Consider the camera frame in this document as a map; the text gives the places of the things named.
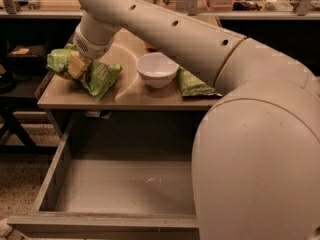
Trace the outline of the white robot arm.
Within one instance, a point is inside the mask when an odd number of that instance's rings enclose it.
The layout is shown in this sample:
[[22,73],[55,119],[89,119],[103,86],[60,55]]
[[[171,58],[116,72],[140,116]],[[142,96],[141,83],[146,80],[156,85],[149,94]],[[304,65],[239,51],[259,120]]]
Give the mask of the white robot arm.
[[89,58],[122,28],[213,86],[221,99],[193,144],[201,240],[319,240],[319,81],[251,38],[143,0],[78,0]]

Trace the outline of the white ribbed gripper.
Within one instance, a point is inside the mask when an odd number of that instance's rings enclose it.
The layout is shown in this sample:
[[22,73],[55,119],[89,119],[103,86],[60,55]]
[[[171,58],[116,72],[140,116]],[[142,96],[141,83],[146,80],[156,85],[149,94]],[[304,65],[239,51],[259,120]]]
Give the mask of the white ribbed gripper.
[[104,28],[94,29],[79,24],[73,36],[73,43],[78,51],[70,53],[69,74],[78,79],[91,63],[89,59],[100,58],[110,50],[114,36],[114,32]]

